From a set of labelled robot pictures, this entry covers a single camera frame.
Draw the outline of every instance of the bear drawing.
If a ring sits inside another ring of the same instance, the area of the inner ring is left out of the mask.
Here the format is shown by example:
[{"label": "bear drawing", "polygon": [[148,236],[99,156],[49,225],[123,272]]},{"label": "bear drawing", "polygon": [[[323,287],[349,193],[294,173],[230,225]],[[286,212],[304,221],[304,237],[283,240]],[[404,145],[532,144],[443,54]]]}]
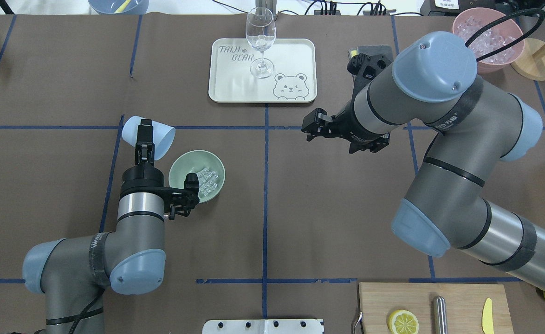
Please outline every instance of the bear drawing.
[{"label": "bear drawing", "polygon": [[286,77],[285,74],[275,74],[274,80],[277,81],[272,93],[279,100],[305,100],[309,94],[306,85],[306,75],[297,74],[294,77]]}]

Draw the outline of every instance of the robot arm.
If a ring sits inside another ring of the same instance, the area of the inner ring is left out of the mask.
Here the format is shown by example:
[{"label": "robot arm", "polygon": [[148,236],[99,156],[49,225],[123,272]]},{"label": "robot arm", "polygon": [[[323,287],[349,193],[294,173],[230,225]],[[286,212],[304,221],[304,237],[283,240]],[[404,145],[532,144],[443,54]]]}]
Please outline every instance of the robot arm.
[{"label": "robot arm", "polygon": [[198,178],[186,175],[184,189],[163,187],[152,131],[152,121],[141,120],[135,165],[122,176],[116,232],[51,241],[27,253],[23,277],[31,292],[45,294],[45,333],[103,333],[106,288],[132,295],[161,285],[165,218],[190,214],[199,203]]},{"label": "robot arm", "polygon": [[[376,66],[363,57],[359,74]],[[476,76],[472,51],[449,32],[427,34],[371,79],[360,90],[356,84],[336,116],[321,109],[306,116],[308,140],[341,137],[350,153],[377,152],[392,129],[415,118],[436,129],[394,233],[436,257],[453,246],[545,290],[545,230],[480,198],[497,161],[521,158],[537,143],[538,113]]]}]

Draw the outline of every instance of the wooden cutting board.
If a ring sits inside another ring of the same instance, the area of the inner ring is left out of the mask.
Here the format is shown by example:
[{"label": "wooden cutting board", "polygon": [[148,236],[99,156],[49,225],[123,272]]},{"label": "wooden cutting board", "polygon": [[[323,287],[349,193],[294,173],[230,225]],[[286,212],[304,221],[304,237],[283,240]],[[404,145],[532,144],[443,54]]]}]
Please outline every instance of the wooden cutting board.
[{"label": "wooden cutting board", "polygon": [[513,334],[503,285],[455,283],[359,283],[359,301],[366,334],[389,334],[387,321],[396,309],[407,309],[419,319],[419,334],[434,333],[432,301],[446,300],[448,332],[483,334],[481,316],[487,298],[493,301],[495,334]]}]

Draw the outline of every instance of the wine glass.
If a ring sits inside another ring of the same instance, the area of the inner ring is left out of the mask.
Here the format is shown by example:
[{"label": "wine glass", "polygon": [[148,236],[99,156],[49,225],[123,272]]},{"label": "wine glass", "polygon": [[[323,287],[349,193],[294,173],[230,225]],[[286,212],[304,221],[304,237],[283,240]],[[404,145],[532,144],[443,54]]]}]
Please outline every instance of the wine glass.
[{"label": "wine glass", "polygon": [[256,59],[250,65],[250,72],[256,78],[268,78],[274,71],[273,62],[264,58],[264,51],[274,44],[276,36],[277,29],[270,9],[256,7],[247,13],[247,42],[251,47],[260,51],[260,59]]}]

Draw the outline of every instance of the wooden round base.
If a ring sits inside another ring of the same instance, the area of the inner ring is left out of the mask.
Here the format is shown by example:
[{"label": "wooden round base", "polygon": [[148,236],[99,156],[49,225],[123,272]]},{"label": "wooden round base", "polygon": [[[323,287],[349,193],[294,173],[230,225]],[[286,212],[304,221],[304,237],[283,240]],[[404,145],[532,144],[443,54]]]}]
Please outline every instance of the wooden round base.
[{"label": "wooden round base", "polygon": [[525,50],[520,57],[512,63],[512,67],[519,74],[529,78],[531,80],[544,81],[545,80],[545,55],[541,59],[534,60],[532,55],[544,46],[545,43],[542,40],[527,38],[525,39]]}]

